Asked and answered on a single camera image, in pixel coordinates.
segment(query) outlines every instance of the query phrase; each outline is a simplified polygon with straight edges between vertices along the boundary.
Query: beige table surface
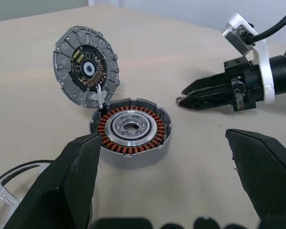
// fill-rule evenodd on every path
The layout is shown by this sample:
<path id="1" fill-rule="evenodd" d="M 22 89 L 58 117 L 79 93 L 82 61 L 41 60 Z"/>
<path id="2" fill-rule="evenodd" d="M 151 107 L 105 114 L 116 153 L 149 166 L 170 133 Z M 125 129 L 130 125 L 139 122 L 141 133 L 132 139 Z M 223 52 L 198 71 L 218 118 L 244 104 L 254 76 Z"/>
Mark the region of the beige table surface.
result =
<path id="1" fill-rule="evenodd" d="M 155 228 L 166 222 L 190 228 L 196 217 L 209 215 L 222 226 L 255 228 L 258 216 L 234 170 L 225 130 L 260 132 L 286 146 L 286 95 L 239 113 L 231 106 L 177 107 L 188 84 L 223 72 L 223 61 L 240 54 L 219 31 L 132 10 L 96 6 L 0 22 L 0 175 L 30 160 L 54 159 L 66 143 L 89 133 L 93 110 L 61 92 L 52 66 L 55 42 L 74 25 L 101 31 L 117 53 L 121 86 L 113 99 L 154 101 L 174 124 L 159 163 L 127 171 L 101 162 L 95 219 L 140 216 Z M 270 44 L 271 56 L 284 50 Z"/>

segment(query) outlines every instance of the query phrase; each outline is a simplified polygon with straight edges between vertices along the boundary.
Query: center hole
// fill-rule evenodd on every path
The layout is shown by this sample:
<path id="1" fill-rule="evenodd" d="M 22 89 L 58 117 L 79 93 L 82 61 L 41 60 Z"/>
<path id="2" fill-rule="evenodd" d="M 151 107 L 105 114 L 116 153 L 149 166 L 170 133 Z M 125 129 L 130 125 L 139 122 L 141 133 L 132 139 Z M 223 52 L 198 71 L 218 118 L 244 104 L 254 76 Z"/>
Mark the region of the center hole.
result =
<path id="1" fill-rule="evenodd" d="M 87 71 L 88 72 L 92 72 L 92 67 L 91 66 L 87 66 Z"/>
<path id="2" fill-rule="evenodd" d="M 127 131 L 136 131 L 139 129 L 139 126 L 136 123 L 127 123 L 123 128 Z"/>

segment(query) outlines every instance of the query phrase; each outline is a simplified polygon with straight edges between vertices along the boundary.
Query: copper coil winding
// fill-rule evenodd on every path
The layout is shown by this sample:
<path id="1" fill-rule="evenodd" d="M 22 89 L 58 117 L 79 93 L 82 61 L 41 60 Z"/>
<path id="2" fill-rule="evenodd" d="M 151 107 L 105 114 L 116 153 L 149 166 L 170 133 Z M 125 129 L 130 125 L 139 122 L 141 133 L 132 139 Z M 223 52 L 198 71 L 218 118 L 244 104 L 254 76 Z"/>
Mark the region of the copper coil winding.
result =
<path id="1" fill-rule="evenodd" d="M 113 141 L 111 141 L 106 133 L 105 133 L 105 125 L 107 120 L 114 115 L 117 112 L 120 111 L 125 111 L 125 110 L 138 110 L 138 111 L 143 111 L 147 114 L 149 114 L 157 123 L 157 133 L 155 135 L 155 137 L 148 142 L 145 145 L 142 146 L 136 146 L 136 147 L 127 147 L 127 146 L 120 146 L 116 143 L 114 143 Z M 118 153 L 122 153 L 122 154 L 136 154 L 145 150 L 149 150 L 152 148 L 156 148 L 159 146 L 159 144 L 164 140 L 164 136 L 165 136 L 165 126 L 164 123 L 162 121 L 162 119 L 153 111 L 146 109 L 144 107 L 138 107 L 138 106 L 125 106 L 125 107 L 119 107 L 116 109 L 113 109 L 111 111 L 109 111 L 107 114 L 105 114 L 97 127 L 98 133 L 100 133 L 102 135 L 102 144 L 103 146 L 107 147 L 108 149 L 114 151 L 114 152 L 118 152 Z"/>

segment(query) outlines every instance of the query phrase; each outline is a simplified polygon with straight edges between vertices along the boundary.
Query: black circuit board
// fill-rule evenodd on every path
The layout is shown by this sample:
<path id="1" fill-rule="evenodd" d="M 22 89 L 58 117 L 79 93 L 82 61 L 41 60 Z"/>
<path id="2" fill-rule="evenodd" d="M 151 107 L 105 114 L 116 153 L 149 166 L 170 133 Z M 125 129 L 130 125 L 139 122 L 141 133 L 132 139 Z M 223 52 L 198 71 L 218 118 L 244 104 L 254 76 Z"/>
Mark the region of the black circuit board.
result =
<path id="1" fill-rule="evenodd" d="M 85 63 L 89 63 L 94 68 L 94 74 L 86 74 L 84 70 Z M 99 49 L 95 49 L 90 45 L 82 45 L 78 47 L 71 58 L 70 77 L 75 85 L 77 85 L 83 92 L 93 91 L 97 92 L 97 85 L 100 84 L 103 88 L 107 80 L 108 68 L 104 60 L 103 54 Z"/>

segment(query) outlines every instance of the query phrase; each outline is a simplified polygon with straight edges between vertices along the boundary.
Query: white robot bracket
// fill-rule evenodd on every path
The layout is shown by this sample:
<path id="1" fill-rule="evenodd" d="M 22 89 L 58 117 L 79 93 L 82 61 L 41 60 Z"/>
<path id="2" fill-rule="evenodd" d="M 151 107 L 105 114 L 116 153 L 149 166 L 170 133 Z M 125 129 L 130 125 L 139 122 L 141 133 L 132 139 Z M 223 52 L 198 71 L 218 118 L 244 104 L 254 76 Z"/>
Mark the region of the white robot bracket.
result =
<path id="1" fill-rule="evenodd" d="M 275 86 L 269 62 L 269 52 L 267 40 L 260 40 L 253 44 L 246 44 L 241 38 L 246 33 L 254 36 L 258 33 L 253 27 L 238 13 L 235 13 L 226 25 L 222 35 L 243 55 L 246 56 L 251 50 L 253 51 L 253 64 L 258 64 L 263 87 L 264 103 L 271 104 L 275 100 Z"/>

